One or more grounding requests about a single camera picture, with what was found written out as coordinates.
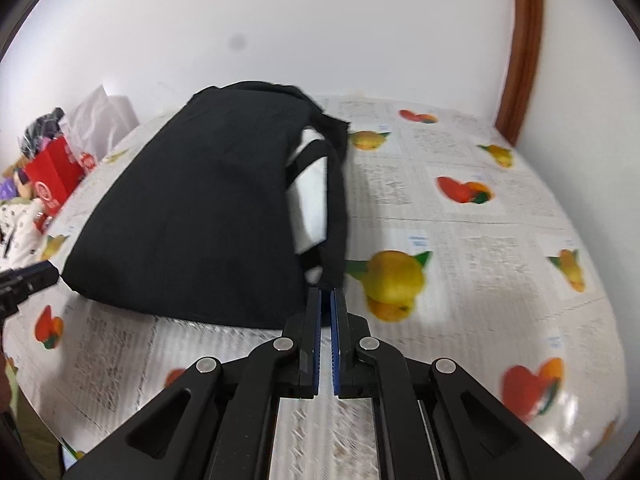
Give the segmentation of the black white blue jacket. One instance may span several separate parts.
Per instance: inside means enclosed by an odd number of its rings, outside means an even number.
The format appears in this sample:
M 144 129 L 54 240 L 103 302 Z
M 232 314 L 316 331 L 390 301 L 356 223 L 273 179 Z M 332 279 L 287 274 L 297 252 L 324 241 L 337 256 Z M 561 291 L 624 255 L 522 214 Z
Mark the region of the black white blue jacket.
M 344 282 L 348 129 L 293 86 L 194 94 L 96 204 L 63 281 L 134 312 L 281 327 Z

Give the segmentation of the white floral quilt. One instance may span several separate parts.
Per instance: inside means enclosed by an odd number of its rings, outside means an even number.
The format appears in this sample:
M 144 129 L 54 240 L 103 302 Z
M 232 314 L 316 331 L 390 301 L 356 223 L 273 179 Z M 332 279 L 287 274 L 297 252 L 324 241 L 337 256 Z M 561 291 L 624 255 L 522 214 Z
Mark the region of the white floral quilt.
M 1 270 L 22 268 L 39 259 L 42 233 L 35 225 L 43 212 L 43 203 L 34 200 L 1 202 Z

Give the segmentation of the red paper shopping bag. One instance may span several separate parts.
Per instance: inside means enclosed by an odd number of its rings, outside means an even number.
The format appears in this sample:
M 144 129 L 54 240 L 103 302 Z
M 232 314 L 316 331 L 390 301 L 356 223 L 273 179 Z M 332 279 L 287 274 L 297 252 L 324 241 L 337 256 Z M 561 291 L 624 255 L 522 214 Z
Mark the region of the red paper shopping bag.
M 55 217 L 85 177 L 64 136 L 51 141 L 31 160 L 25 172 L 44 210 Z

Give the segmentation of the plaid dark cloth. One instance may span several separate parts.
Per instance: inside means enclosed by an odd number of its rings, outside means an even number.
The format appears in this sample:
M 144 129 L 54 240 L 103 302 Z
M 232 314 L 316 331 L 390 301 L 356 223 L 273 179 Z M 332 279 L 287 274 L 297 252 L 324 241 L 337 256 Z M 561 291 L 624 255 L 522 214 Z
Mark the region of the plaid dark cloth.
M 49 114 L 35 119 L 20 137 L 20 150 L 27 159 L 34 159 L 46 145 L 62 134 L 60 121 L 65 113 L 61 107 L 55 107 Z

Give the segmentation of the fruit print bed sheet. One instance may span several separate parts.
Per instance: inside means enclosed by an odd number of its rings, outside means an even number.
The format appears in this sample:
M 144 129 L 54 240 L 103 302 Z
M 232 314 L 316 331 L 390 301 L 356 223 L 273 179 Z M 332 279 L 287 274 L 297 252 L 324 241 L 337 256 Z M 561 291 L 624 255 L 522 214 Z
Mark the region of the fruit print bed sheet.
M 423 104 L 324 96 L 349 122 L 347 255 L 428 253 L 407 313 L 349 310 L 405 356 L 453 359 L 566 460 L 585 468 L 628 411 L 613 309 L 541 178 L 483 119 Z M 230 361 L 268 330 L 154 318 L 64 285 L 6 323 L 24 395 L 73 456 L 90 451 L 201 356 Z

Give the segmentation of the white Miniso paper bag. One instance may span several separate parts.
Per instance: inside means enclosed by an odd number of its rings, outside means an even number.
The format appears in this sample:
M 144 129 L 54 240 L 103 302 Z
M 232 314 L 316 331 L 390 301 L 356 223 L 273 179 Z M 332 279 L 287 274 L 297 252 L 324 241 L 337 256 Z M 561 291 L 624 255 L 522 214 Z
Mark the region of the white Miniso paper bag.
M 109 96 L 103 86 L 91 91 L 60 122 L 65 140 L 85 172 L 93 170 L 137 125 L 129 99 Z

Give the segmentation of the brown wooden door frame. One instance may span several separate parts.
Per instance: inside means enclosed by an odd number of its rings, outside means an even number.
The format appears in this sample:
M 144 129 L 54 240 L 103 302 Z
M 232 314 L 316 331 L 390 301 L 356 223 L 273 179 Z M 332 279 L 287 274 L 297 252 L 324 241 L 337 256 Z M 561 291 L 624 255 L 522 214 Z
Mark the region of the brown wooden door frame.
M 514 0 L 514 21 L 506 81 L 495 121 L 511 144 L 518 142 L 532 95 L 544 24 L 544 0 Z

